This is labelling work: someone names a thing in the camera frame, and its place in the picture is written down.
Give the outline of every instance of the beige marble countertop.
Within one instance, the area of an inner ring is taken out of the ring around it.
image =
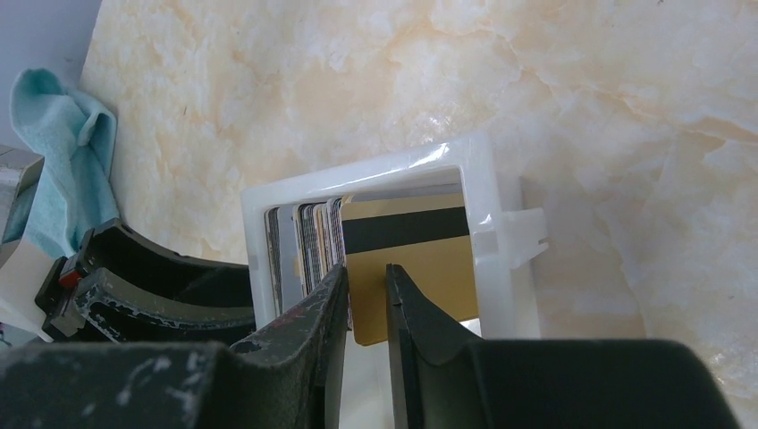
[[[758,425],[758,2],[104,0],[126,221],[246,261],[249,186],[483,129],[546,337],[683,341]]]

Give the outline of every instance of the light blue cloth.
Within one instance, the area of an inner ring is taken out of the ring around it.
[[[13,84],[11,125],[45,157],[23,235],[51,257],[70,256],[85,232],[119,215],[108,182],[116,119],[95,98],[39,69]]]

